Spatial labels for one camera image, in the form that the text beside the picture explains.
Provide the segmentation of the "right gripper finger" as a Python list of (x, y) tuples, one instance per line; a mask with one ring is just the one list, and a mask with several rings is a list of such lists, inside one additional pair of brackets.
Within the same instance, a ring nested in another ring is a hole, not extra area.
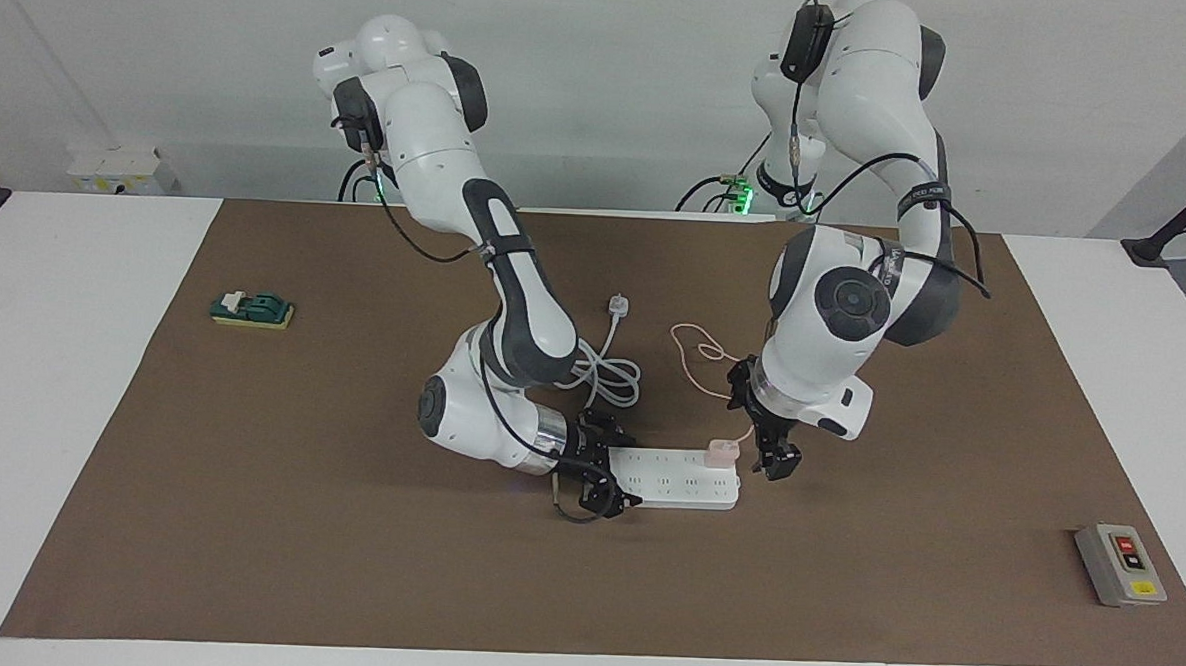
[(624, 425), (616, 420), (613, 414), (595, 411), (594, 414), (594, 443), (602, 449), (625, 447), (635, 448), (638, 441), (633, 435), (624, 430)]
[(584, 473), (580, 508), (586, 520), (613, 518), (644, 504), (644, 498), (627, 493), (613, 475)]

